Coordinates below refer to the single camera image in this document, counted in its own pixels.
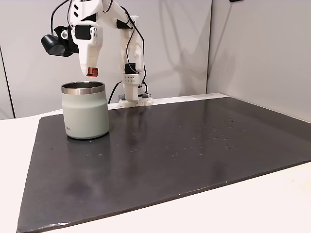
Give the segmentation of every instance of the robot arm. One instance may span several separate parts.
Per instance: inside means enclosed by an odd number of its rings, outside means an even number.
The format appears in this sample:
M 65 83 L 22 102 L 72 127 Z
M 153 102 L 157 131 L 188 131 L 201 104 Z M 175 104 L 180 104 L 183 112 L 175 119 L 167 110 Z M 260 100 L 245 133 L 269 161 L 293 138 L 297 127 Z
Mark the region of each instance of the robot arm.
M 59 26 L 54 31 L 58 37 L 46 35 L 41 43 L 50 55 L 70 56 L 78 53 L 82 73 L 97 77 L 97 61 L 103 45 L 103 29 L 100 21 L 121 30 L 120 68 L 128 102 L 139 100 L 141 72 L 144 70 L 143 42 L 137 32 L 138 16 L 130 16 L 114 0 L 72 0 L 70 1 L 67 28 Z M 135 63 L 130 64 L 128 53 L 134 54 Z

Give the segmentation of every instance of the dark work surface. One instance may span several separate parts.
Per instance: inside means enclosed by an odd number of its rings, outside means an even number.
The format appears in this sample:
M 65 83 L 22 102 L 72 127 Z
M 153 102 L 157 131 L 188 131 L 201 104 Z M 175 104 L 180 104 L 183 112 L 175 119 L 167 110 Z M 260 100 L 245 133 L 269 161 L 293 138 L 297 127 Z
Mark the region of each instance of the dark work surface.
M 91 141 L 68 138 L 62 115 L 40 120 L 18 232 L 113 216 L 311 160 L 311 124 L 232 98 L 110 110 L 109 119 L 110 133 Z

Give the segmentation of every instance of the stainless steel rim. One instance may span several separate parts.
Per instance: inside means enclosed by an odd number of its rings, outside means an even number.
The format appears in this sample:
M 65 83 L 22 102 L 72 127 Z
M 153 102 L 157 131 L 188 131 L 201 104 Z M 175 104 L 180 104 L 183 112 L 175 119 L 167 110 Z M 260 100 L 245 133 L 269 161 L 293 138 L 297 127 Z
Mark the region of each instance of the stainless steel rim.
M 87 95 L 103 91 L 105 91 L 105 84 L 101 82 L 84 81 L 62 85 L 62 93 L 68 95 Z

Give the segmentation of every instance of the wire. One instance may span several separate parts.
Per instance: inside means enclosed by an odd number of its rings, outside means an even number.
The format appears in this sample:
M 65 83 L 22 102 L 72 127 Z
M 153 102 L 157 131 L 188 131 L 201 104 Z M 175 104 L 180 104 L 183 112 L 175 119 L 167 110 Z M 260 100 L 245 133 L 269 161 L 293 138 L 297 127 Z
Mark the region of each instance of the wire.
M 139 74 L 139 72 L 133 70 L 133 68 L 132 68 L 132 66 L 131 66 L 131 64 L 130 64 L 130 60 L 129 60 L 129 58 L 128 58 L 128 46 L 129 46 L 129 44 L 130 44 L 130 42 L 131 42 L 131 40 L 132 40 L 132 38 L 133 38 L 134 32 L 135 32 L 135 29 L 133 28 L 132 35 L 131 35 L 130 39 L 128 40 L 127 46 L 126 46 L 126 58 L 127 58 L 127 62 L 128 62 L 128 64 L 129 64 L 131 70 L 132 70 L 135 74 Z
M 109 7 L 108 7 L 108 10 L 103 11 L 103 12 L 104 12 L 104 13 L 107 13 L 108 11 L 110 11 L 112 4 L 113 4 L 113 0 L 110 1 L 110 5 L 109 5 Z
M 70 0 L 65 0 L 63 1 L 60 5 L 58 5 L 55 10 L 53 11 L 52 15 L 51 15 L 51 34 L 54 35 L 54 31 L 53 31 L 53 19 L 54 19 L 54 15 L 55 15 L 55 12 L 62 6 L 64 5 L 66 2 L 68 2 Z
M 67 23 L 68 23 L 68 25 L 69 25 L 70 27 L 71 27 L 71 25 L 70 25 L 70 23 L 69 23 L 69 13 L 70 13 L 71 5 L 72 5 L 72 0 L 70 0 L 69 7 L 68 7 L 68 11 L 67 11 Z
M 118 83 L 115 85 L 115 87 L 113 88 L 113 90 L 112 90 L 112 92 L 111 92 L 111 95 L 110 95 L 110 98 L 109 98 L 108 103 L 110 103 L 110 102 L 111 102 L 111 99 L 112 99 L 113 93 L 115 93 L 115 90 L 117 89 L 117 87 L 118 87 L 118 85 L 119 85 L 120 83 L 122 83 L 122 81 L 121 81 L 121 82 L 118 82 Z
M 148 96 L 148 98 L 149 98 L 149 97 L 151 97 L 151 94 L 147 93 L 147 91 L 146 91 L 146 92 L 144 92 L 144 91 L 141 89 L 141 87 L 140 87 L 140 86 L 139 86 L 139 89 L 140 89 L 143 93 L 145 93 L 147 96 L 149 95 L 149 96 Z
M 145 85 L 145 92 L 148 92 L 148 86 L 147 86 L 147 83 L 145 83 L 144 81 L 141 83 L 141 84 L 144 84 Z

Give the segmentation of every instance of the black cable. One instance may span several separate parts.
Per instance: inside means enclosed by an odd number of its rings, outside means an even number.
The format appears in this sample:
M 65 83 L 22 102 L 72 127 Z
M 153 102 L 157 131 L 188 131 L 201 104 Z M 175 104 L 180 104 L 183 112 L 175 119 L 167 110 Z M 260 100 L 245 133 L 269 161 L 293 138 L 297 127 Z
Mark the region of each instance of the black cable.
M 108 7 L 108 10 L 103 11 L 103 12 L 104 12 L 104 13 L 107 13 L 108 11 L 110 11 L 112 4 L 113 4 L 113 0 L 110 1 L 110 5 L 109 5 L 109 7 Z
M 127 62 L 128 62 L 128 64 L 129 64 L 129 66 L 130 66 L 130 69 L 131 69 L 134 73 L 139 74 L 139 72 L 133 70 L 133 68 L 132 68 L 132 66 L 131 66 L 131 64 L 130 64 L 130 60 L 129 60 L 129 58 L 128 58 L 128 47 L 129 47 L 130 42 L 131 42 L 131 40 L 132 40 L 132 38 L 133 38 L 134 32 L 135 32 L 135 29 L 133 29 L 132 35 L 131 35 L 130 39 L 129 39 L 128 42 L 127 42 L 127 46 L 126 46 L 126 58 L 127 58 Z
M 67 23 L 68 23 L 68 25 L 69 25 L 70 27 L 71 27 L 71 25 L 70 25 L 70 23 L 69 23 L 69 13 L 70 13 L 71 5 L 72 5 L 72 0 L 70 0 L 69 7 L 68 7 L 68 11 L 67 11 Z
M 144 81 L 142 81 L 142 83 L 141 84 L 144 84 L 145 85 L 145 92 L 147 93 L 148 92 L 148 86 L 147 86 L 147 83 L 145 83 Z
M 111 102 L 111 99 L 112 99 L 113 93 L 115 93 L 115 90 L 117 89 L 117 86 L 118 86 L 120 83 L 122 83 L 122 81 L 121 81 L 121 82 L 118 82 L 118 83 L 115 85 L 115 87 L 113 88 L 113 90 L 112 90 L 112 92 L 111 92 L 111 95 L 110 95 L 110 98 L 109 98 L 108 103 L 110 103 L 110 102 Z
M 53 11 L 52 15 L 51 15 L 51 34 L 54 35 L 54 31 L 53 31 L 53 19 L 54 19 L 54 15 L 55 15 L 55 12 L 62 6 L 64 5 L 66 2 L 68 2 L 70 0 L 65 0 L 63 1 L 60 5 L 58 5 L 55 10 Z
M 4 59 L 3 59 L 3 55 L 2 55 L 1 46 L 0 46 L 0 59 L 2 60 L 2 64 L 3 64 L 4 76 L 5 76 L 5 80 L 6 80 L 6 86 L 8 88 L 8 93 L 9 93 L 9 98 L 10 98 L 10 104 L 11 104 L 11 108 L 12 108 L 13 117 L 16 118 L 15 111 L 14 111 L 14 106 L 13 106 L 13 101 L 12 101 L 12 96 L 11 96 L 11 91 L 10 91 L 10 88 L 9 88 L 8 77 L 6 75 L 6 70 L 5 70 Z

